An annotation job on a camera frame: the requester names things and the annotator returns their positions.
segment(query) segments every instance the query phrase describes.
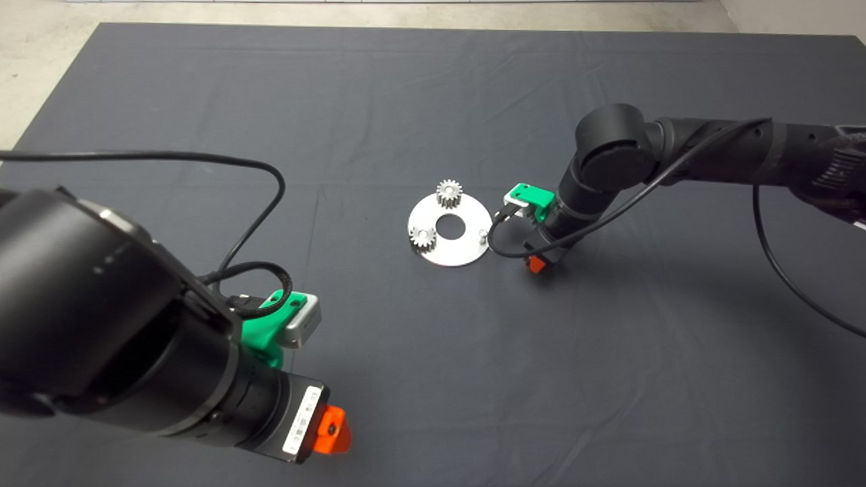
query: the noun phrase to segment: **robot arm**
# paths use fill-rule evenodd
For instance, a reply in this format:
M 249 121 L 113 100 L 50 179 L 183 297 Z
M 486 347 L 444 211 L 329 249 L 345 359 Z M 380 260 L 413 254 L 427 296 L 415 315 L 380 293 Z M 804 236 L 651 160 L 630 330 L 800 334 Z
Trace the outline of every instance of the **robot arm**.
M 282 289 L 226 302 L 206 287 L 249 269 Z M 64 412 L 297 464 L 348 449 L 328 387 L 281 370 L 319 305 L 279 266 L 196 277 L 117 211 L 62 189 L 1 190 L 0 274 L 0 412 Z
M 524 242 L 527 253 L 596 223 L 620 191 L 651 181 L 732 124 L 697 119 L 645 122 L 630 105 L 609 105 L 587 114 L 575 131 L 577 152 L 556 193 L 526 201 L 515 186 L 506 195 L 507 204 L 524 210 L 518 214 L 536 217 L 537 225 Z M 866 227 L 866 127 L 763 120 L 707 146 L 662 184 L 683 180 L 785 186 L 819 210 Z M 540 202 L 549 204 L 540 208 Z M 555 265 L 573 243 L 530 256 L 530 267 Z

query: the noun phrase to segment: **green 3d-printed part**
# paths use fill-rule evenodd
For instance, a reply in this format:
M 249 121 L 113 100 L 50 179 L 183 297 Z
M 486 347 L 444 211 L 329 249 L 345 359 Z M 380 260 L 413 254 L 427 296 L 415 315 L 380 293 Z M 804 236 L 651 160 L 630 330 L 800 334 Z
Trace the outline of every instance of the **green 3d-printed part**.
M 267 308 L 282 297 L 282 289 L 277 289 L 259 308 Z M 288 325 L 298 311 L 307 303 L 307 295 L 292 293 L 280 309 L 261 318 L 243 322 L 241 343 L 252 348 L 266 364 L 273 368 L 282 367 L 282 347 L 276 336 Z
M 520 183 L 511 191 L 511 197 L 535 206 L 535 221 L 543 222 L 556 194 L 544 188 Z

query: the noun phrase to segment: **orange part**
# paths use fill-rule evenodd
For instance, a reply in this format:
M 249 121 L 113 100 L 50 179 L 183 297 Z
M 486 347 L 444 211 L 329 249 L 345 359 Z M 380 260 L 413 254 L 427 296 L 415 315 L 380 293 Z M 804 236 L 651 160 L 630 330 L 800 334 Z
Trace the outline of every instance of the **orange part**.
M 331 453 L 346 453 L 352 443 L 352 430 L 346 421 L 346 412 L 337 406 L 326 406 L 322 415 L 319 436 L 313 445 L 313 451 L 330 455 Z
M 539 272 L 544 270 L 545 267 L 547 267 L 547 264 L 543 260 L 537 258 L 536 256 L 529 257 L 529 270 L 531 270 L 534 274 L 538 274 Z

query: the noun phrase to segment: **dark gray fabric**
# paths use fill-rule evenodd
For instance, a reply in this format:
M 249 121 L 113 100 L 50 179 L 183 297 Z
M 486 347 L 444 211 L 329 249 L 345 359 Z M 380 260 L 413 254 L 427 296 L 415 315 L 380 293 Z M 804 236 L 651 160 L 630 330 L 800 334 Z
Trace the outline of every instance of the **dark gray fabric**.
M 277 164 L 287 197 L 240 258 L 282 263 L 320 296 L 325 320 L 294 370 L 332 387 L 355 441 L 295 467 L 84 419 L 2 418 L 2 484 L 866 484 L 866 342 L 774 276 L 747 188 L 662 188 L 553 276 L 494 255 L 439 268 L 405 235 L 440 179 L 491 211 L 518 181 L 554 187 L 575 124 L 605 103 L 866 124 L 865 82 L 853 37 L 102 25 L 19 148 Z M 196 272 L 275 186 L 144 162 L 7 163 L 0 178 L 116 207 Z M 866 235 L 782 190 L 766 192 L 766 220 L 792 276 L 866 326 Z M 525 229 L 509 229 L 503 245 L 518 245 Z

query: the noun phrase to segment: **center hole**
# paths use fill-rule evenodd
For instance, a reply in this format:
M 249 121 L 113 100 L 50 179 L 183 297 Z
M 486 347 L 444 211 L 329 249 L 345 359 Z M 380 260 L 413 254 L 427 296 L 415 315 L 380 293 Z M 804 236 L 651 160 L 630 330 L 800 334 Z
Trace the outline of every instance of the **center hole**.
M 436 222 L 436 233 L 448 240 L 462 237 L 465 231 L 466 224 L 457 215 L 444 215 Z

